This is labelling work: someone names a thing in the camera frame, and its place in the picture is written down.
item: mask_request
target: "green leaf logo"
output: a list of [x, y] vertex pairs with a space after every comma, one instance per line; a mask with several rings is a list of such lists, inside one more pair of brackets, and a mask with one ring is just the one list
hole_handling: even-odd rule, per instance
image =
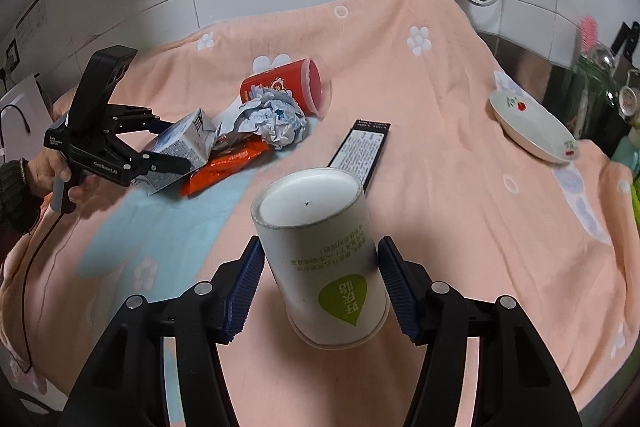
[[318, 303], [330, 315], [355, 326], [366, 298], [367, 280], [362, 275], [353, 273], [322, 288], [318, 294]]

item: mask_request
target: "red paper cup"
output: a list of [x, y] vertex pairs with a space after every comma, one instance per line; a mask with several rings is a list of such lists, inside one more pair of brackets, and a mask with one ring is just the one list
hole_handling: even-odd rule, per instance
[[331, 104], [331, 80], [321, 57], [304, 58], [246, 78], [240, 86], [242, 103], [254, 97], [255, 87], [287, 91], [307, 116], [324, 118]]

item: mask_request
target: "sleeve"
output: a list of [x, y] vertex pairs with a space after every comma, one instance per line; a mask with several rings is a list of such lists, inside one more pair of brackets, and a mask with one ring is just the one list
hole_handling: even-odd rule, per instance
[[0, 166], [0, 264], [21, 236], [40, 218], [42, 200], [31, 194], [24, 175], [25, 160]]

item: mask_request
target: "plate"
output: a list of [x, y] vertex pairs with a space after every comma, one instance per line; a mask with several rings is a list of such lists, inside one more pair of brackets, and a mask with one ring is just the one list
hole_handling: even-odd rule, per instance
[[569, 130], [538, 102], [508, 91], [495, 91], [489, 103], [505, 133], [533, 156], [558, 164], [580, 157], [578, 142]]

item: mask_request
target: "black handheld device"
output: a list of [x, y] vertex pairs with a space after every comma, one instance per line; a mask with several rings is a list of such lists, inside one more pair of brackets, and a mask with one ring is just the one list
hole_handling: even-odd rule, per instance
[[149, 108], [109, 104], [116, 84], [137, 52], [124, 46], [95, 52], [69, 112], [45, 133], [44, 147], [62, 152], [71, 169], [68, 182], [55, 181], [52, 210], [70, 214], [76, 209], [68, 198], [68, 190], [79, 185], [86, 172], [128, 187], [134, 178], [149, 171], [187, 174], [191, 170], [191, 162], [186, 158], [137, 152], [117, 136], [142, 130], [160, 134], [172, 125], [153, 115]]

